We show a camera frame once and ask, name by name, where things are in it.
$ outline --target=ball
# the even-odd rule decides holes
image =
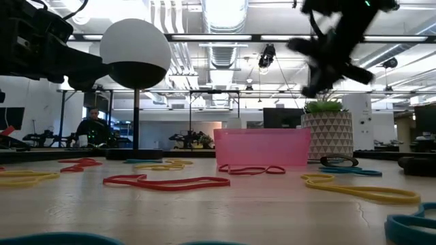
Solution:
[[[165,35],[151,23],[125,19],[111,25],[100,43],[109,76],[121,86],[146,89],[165,77],[171,64],[171,49]]]

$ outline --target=computer monitor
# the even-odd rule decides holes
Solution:
[[[436,133],[436,106],[416,106],[415,121],[418,131]]]
[[[295,129],[301,125],[303,109],[264,108],[265,129]]]
[[[14,126],[15,130],[21,130],[25,108],[0,108],[0,130]]]

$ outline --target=potted plant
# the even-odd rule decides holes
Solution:
[[[320,160],[328,154],[353,156],[352,115],[331,95],[324,93],[308,102],[301,116],[301,126],[311,129],[309,159]]]
[[[212,138],[209,135],[202,135],[198,140],[198,143],[203,145],[203,149],[211,149],[211,144],[213,143]]]

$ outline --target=man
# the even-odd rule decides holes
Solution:
[[[98,108],[91,108],[89,117],[79,124],[76,135],[79,137],[80,147],[86,147],[87,144],[98,146],[107,143],[110,127],[105,120],[98,118],[98,114]]]

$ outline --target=pink plastic bin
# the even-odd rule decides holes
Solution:
[[[218,165],[307,164],[310,129],[214,129],[213,134]]]

